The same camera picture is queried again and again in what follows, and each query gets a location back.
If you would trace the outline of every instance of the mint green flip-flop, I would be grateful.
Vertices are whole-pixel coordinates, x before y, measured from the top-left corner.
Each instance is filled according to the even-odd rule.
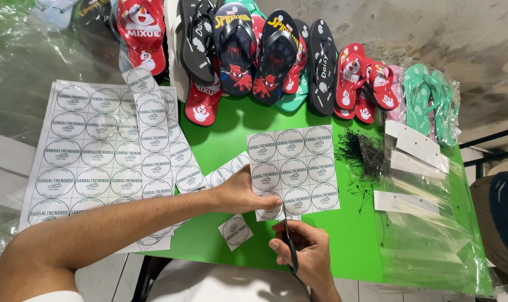
[[[292,95],[282,93],[282,98],[274,104],[278,109],[284,112],[293,112],[301,106],[302,102],[304,102],[310,92],[308,89],[308,87],[310,87],[310,72],[308,72],[308,69],[302,73],[302,76],[299,79],[300,82],[298,84],[297,92]]]
[[[254,2],[254,0],[226,0],[225,3],[230,2],[239,2],[243,4],[251,14],[261,16],[264,19],[267,19],[267,16],[263,14],[263,12],[259,9],[258,4]]]
[[[431,132],[429,117],[432,110],[439,106],[433,99],[433,105],[428,107],[431,96],[431,76],[423,64],[415,64],[405,72],[405,98],[407,99],[407,126],[426,136]]]
[[[431,87],[433,101],[439,103],[435,111],[437,138],[442,146],[454,147],[457,140],[454,138],[451,125],[457,118],[459,106],[452,108],[453,89],[438,70],[431,73]]]

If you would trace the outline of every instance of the round sticker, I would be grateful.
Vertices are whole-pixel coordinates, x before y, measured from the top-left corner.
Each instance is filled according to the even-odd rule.
[[[142,244],[143,246],[152,246],[153,244],[158,243],[163,237],[154,238],[150,236],[146,236],[137,241],[138,244]]]
[[[120,204],[122,202],[134,202],[135,199],[131,198],[131,197],[122,197],[122,198],[118,198],[116,199],[115,201],[111,202],[110,204]]]
[[[135,97],[133,96],[133,92],[129,90],[124,93],[121,97],[121,108],[123,111],[130,115],[137,114],[137,106],[135,105]]]
[[[86,123],[86,131],[96,140],[110,139],[117,131],[116,119],[108,114],[97,114]]]
[[[43,197],[56,198],[67,194],[75,183],[75,176],[66,168],[52,168],[36,180],[36,191]]]
[[[55,140],[45,148],[43,157],[52,166],[65,167],[77,162],[81,147],[68,139]]]
[[[225,182],[233,173],[226,168],[218,168],[213,171],[210,175],[211,187],[216,187],[221,183]]]
[[[140,135],[144,149],[150,152],[161,152],[168,145],[168,133],[161,127],[150,127]]]
[[[261,163],[252,170],[252,185],[261,191],[269,191],[278,185],[280,174],[271,163]]]
[[[112,177],[110,188],[119,196],[135,195],[142,188],[142,175],[134,169],[123,169]]]
[[[172,227],[173,226],[169,226],[167,228],[165,228],[164,230],[160,230],[156,233],[153,233],[150,235],[150,237],[153,237],[153,238],[161,238],[161,237],[164,237],[166,236],[168,233],[170,233],[170,231],[172,230]]]
[[[172,194],[172,188],[167,182],[163,180],[151,181],[142,190],[142,197],[144,199],[171,196]]]
[[[134,168],[140,164],[142,157],[140,155],[140,144],[134,141],[128,141],[116,148],[116,162],[125,168]]]
[[[161,90],[161,95],[164,98],[164,102],[166,102],[166,111],[172,114],[176,110],[176,100],[174,100],[174,97],[172,94],[166,90]]]
[[[176,142],[179,139],[179,128],[178,122],[173,119],[168,119],[168,139],[170,143]]]
[[[90,95],[83,87],[69,86],[58,93],[56,102],[67,111],[79,111],[90,102]]]
[[[192,158],[191,148],[183,142],[170,144],[170,159],[173,160],[173,167],[183,167],[187,165]]]
[[[131,69],[127,73],[126,82],[133,93],[149,93],[158,89],[151,72],[141,67]]]
[[[90,106],[99,113],[113,113],[120,107],[120,96],[109,88],[102,88],[92,94]]]
[[[275,196],[280,199],[282,199],[278,194],[276,194],[273,191],[267,191],[260,194],[260,197],[268,197],[268,196]],[[282,206],[279,205],[274,209],[259,209],[256,211],[256,214],[258,214],[260,217],[262,217],[265,220],[273,220],[276,219],[278,216],[280,216],[280,213],[282,213]]]
[[[290,187],[298,187],[306,181],[308,169],[306,164],[299,159],[285,161],[280,167],[282,182]]]
[[[114,158],[114,147],[106,141],[95,140],[84,146],[81,158],[90,167],[103,167]]]
[[[330,183],[320,183],[312,190],[312,204],[326,211],[338,203],[338,189]]]
[[[324,126],[312,127],[304,140],[306,148],[314,154],[322,154],[332,148],[332,132]]]
[[[308,175],[319,183],[329,181],[334,175],[334,161],[324,154],[314,156],[308,163]]]
[[[297,157],[304,149],[302,134],[293,129],[285,130],[277,138],[277,150],[288,159]]]
[[[195,166],[184,166],[176,174],[176,184],[183,191],[194,191],[202,185],[203,181],[202,171]]]
[[[293,188],[286,193],[283,202],[287,213],[301,215],[310,209],[311,197],[306,189]]]
[[[148,126],[158,126],[166,120],[166,109],[157,100],[147,100],[138,108],[140,121]]]
[[[96,197],[105,193],[109,185],[109,174],[103,169],[92,168],[83,171],[83,173],[77,177],[75,189],[84,197]]]
[[[238,246],[245,242],[249,237],[249,233],[249,226],[240,217],[232,217],[224,223],[224,228],[222,229],[222,236],[232,246]]]
[[[142,173],[152,180],[163,178],[170,172],[170,160],[162,153],[152,153],[142,161]]]
[[[248,156],[242,154],[237,155],[234,159],[231,160],[231,172],[236,173],[248,163],[250,163]]]
[[[105,206],[105,204],[96,198],[87,198],[83,199],[71,207],[69,211],[70,215],[75,215],[78,213],[82,213],[88,211],[89,209],[94,209],[96,207]]]
[[[83,133],[85,126],[83,116],[76,112],[60,113],[51,122],[53,133],[64,139],[74,138]]]
[[[137,117],[134,115],[124,117],[118,125],[118,133],[128,141],[138,141]]]
[[[64,216],[69,216],[69,207],[63,201],[46,199],[32,207],[28,223],[32,226],[42,221],[55,220]]]
[[[273,138],[266,133],[258,133],[249,140],[249,155],[257,162],[270,160],[276,151]]]

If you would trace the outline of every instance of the hand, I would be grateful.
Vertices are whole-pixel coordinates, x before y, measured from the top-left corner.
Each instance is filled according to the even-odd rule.
[[[278,197],[260,197],[252,192],[249,164],[210,190],[213,190],[217,202],[217,212],[241,214],[256,209],[274,209],[282,205],[282,200]]]
[[[288,220],[290,239],[297,250],[297,276],[316,292],[334,289],[330,272],[329,235],[322,228],[312,227],[302,221]],[[290,248],[282,241],[286,231],[284,222],[273,226],[276,238],[269,241],[269,246],[277,252],[278,264],[293,264]]]

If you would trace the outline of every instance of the scissors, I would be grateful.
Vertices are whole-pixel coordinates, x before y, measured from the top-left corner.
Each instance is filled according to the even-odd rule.
[[[286,232],[282,233],[282,241],[290,247],[291,252],[291,262],[293,266],[288,265],[290,267],[291,273],[297,273],[298,271],[298,260],[297,260],[297,250],[295,249],[295,246],[293,245],[293,241],[290,238],[290,231],[287,228],[287,213],[286,213],[286,207],[284,207],[284,225],[286,226]]]

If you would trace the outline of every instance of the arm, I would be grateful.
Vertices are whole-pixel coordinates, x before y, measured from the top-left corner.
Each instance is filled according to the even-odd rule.
[[[209,212],[273,209],[274,197],[252,193],[250,167],[201,192],[125,202],[31,226],[0,259],[0,301],[21,302],[54,291],[77,291],[75,271],[170,225]]]
[[[282,241],[284,223],[277,223],[273,230],[277,236],[269,246],[278,254],[277,264],[292,264],[290,248]],[[288,220],[288,230],[297,248],[297,277],[311,287],[312,302],[342,302],[330,272],[329,235],[321,228],[294,220]]]

